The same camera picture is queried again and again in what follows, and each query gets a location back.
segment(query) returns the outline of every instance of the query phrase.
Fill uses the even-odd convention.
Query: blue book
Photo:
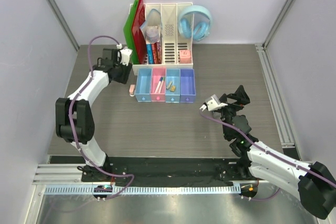
[[[148,63],[149,64],[154,64],[152,44],[146,44],[146,46],[147,46],[147,54],[148,54]]]

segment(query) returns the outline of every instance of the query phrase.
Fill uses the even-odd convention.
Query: light blue plastic bin
[[[139,69],[135,97],[138,102],[151,102],[152,69]]]
[[[166,102],[180,102],[180,78],[181,73],[179,69],[167,69],[166,70],[166,85],[171,81],[171,86],[175,86],[174,92],[166,89]]]

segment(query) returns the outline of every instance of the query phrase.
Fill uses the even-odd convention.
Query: white desk organizer
[[[177,19],[180,12],[193,3],[178,4],[145,4],[146,17],[151,9],[157,9],[161,13],[162,21],[162,64],[148,64],[147,58],[142,65],[133,65],[134,75],[138,75],[141,68],[193,68],[193,38],[186,39],[179,34]],[[194,27],[194,15],[184,16]],[[180,50],[188,49],[191,52],[191,63],[180,64]]]

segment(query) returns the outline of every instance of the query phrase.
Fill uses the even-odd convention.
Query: metal floor
[[[92,47],[96,62],[106,46]],[[193,45],[196,102],[139,103],[129,96],[128,84],[112,83],[92,106],[95,138],[109,156],[236,157],[223,139],[222,126],[202,118],[198,109],[204,99],[232,93],[244,85],[251,104],[245,114],[251,134],[282,152],[268,98],[260,60],[254,45]],[[73,93],[89,73],[87,46],[81,46],[66,95]],[[50,155],[78,155],[77,150],[55,134]]]
[[[269,197],[276,190],[268,183],[260,183],[258,188],[257,198]],[[237,194],[133,195],[106,202],[93,199],[91,195],[45,195],[37,223],[318,224],[317,219],[285,191],[263,202],[241,199]]]

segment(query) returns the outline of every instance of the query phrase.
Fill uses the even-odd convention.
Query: purple plastic bin
[[[181,69],[180,102],[192,103],[196,99],[194,69]]]

